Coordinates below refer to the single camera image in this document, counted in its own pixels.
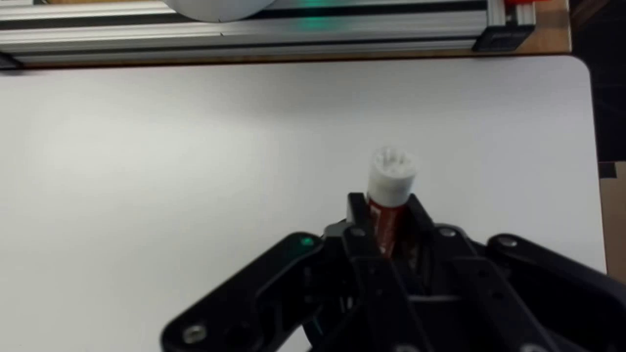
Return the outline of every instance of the robotic arm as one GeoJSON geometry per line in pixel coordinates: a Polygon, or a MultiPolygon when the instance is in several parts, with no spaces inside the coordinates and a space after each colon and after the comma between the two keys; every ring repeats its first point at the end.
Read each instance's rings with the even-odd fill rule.
{"type": "Polygon", "coordinates": [[[409,198],[384,256],[362,194],[323,237],[294,233],[163,331],[165,352],[618,352],[626,288],[515,235],[487,247],[409,198]]]}

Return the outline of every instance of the white tabletop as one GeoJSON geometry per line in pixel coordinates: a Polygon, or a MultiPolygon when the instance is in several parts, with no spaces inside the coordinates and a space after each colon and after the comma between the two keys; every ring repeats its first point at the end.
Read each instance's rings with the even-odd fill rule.
{"type": "Polygon", "coordinates": [[[339,221],[388,143],[437,221],[605,270],[579,61],[26,73],[0,78],[0,350],[159,350],[272,243],[339,221]]]}

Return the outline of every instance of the green light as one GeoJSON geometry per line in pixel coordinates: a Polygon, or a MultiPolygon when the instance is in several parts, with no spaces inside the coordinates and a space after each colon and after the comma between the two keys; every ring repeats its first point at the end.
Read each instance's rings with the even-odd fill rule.
{"type": "Polygon", "coordinates": [[[304,245],[304,247],[313,247],[315,241],[313,241],[311,237],[304,237],[304,239],[300,239],[300,245],[304,245]]]}

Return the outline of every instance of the white cap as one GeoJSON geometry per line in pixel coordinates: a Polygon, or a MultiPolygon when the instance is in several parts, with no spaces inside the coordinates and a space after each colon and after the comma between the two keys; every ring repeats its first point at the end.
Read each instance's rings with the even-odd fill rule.
{"type": "Polygon", "coordinates": [[[200,22],[235,22],[249,18],[274,0],[165,0],[172,10],[200,22]]]}
{"type": "Polygon", "coordinates": [[[415,166],[407,153],[395,147],[376,149],[372,155],[368,196],[384,207],[405,206],[415,178],[415,166]]]}

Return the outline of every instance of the screw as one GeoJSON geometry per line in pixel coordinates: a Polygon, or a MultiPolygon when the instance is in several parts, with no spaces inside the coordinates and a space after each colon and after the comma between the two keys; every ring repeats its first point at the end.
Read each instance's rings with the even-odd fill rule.
{"type": "Polygon", "coordinates": [[[352,233],[352,237],[366,237],[366,231],[362,231],[358,227],[352,227],[350,233],[352,233]]]}
{"type": "Polygon", "coordinates": [[[499,243],[509,249],[515,249],[519,245],[513,237],[501,237],[499,243]]]}
{"type": "Polygon", "coordinates": [[[448,237],[448,239],[456,237],[456,231],[450,227],[440,229],[440,233],[442,233],[442,237],[448,237]]]}
{"type": "Polygon", "coordinates": [[[548,352],[548,350],[538,344],[523,344],[521,352],[548,352]]]}
{"type": "Polygon", "coordinates": [[[411,344],[399,344],[399,346],[395,346],[394,352],[419,352],[419,350],[411,344]]]}
{"type": "Polygon", "coordinates": [[[192,327],[182,331],[182,340],[186,344],[198,344],[204,338],[208,338],[208,329],[204,325],[192,325],[192,327]]]}

